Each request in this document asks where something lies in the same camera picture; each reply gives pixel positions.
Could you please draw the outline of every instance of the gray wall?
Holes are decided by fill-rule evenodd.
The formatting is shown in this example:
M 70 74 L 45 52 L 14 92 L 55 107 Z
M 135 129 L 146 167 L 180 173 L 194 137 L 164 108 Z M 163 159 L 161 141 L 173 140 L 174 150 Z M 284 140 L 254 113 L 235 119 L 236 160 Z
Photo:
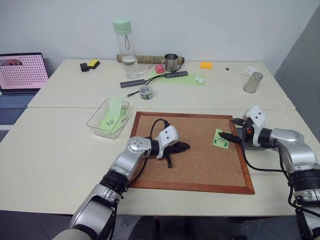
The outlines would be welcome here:
M 320 140 L 320 7 L 274 77 Z
M 263 61 L 276 72 L 320 0 L 0 0 L 0 53 L 115 59 L 112 19 L 127 16 L 138 55 Z

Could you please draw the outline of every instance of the pink eraser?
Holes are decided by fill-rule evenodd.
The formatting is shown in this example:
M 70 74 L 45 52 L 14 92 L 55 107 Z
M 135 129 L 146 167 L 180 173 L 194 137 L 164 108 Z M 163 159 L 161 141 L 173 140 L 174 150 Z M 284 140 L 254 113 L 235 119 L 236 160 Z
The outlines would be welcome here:
M 164 70 L 164 68 L 162 67 L 162 65 L 161 64 L 157 64 L 157 65 L 155 65 L 155 72 L 157 73 L 157 74 L 164 74 L 165 73 L 165 70 Z

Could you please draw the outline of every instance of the white earbuds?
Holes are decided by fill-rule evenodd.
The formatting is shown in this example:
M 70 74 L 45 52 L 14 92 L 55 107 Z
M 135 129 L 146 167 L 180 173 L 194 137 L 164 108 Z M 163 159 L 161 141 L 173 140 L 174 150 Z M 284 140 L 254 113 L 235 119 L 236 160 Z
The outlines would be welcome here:
M 203 84 L 204 83 L 204 79 L 200 78 L 198 75 L 195 77 L 195 80 L 199 83 L 199 84 Z

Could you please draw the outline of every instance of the pink screen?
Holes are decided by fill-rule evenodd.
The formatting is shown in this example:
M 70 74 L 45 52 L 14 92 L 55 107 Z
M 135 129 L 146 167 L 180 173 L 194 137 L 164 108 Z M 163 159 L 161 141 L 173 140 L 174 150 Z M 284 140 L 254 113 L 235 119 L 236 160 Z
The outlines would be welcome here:
M 48 74 L 41 55 L 0 56 L 2 89 L 40 89 L 47 81 Z

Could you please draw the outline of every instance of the wooden frame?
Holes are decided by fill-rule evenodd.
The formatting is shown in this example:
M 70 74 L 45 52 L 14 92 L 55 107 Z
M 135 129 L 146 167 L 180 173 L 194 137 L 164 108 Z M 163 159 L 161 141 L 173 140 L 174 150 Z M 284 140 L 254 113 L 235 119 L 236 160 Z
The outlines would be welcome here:
M 164 112 L 144 112 L 137 111 L 132 126 L 130 137 L 136 136 L 140 116 L 161 116 L 161 117 L 184 117 L 184 118 L 211 118 L 211 119 L 228 119 L 231 120 L 231 115 L 212 115 L 212 114 L 184 114 L 184 113 L 164 113 Z M 235 124 L 229 122 L 231 132 L 237 134 Z M 196 192 L 214 192 L 214 193 L 229 193 L 229 194 L 247 194 L 254 195 L 254 187 L 250 178 L 247 164 L 242 154 L 241 146 L 236 144 L 236 151 L 239 157 L 242 174 L 246 186 L 230 186 L 230 185 L 210 185 L 210 184 L 197 184 L 197 183 L 182 183 L 182 182 L 159 182 L 159 181 L 139 181 L 137 180 L 133 188 L 145 189 L 170 189 L 170 190 L 187 190 Z

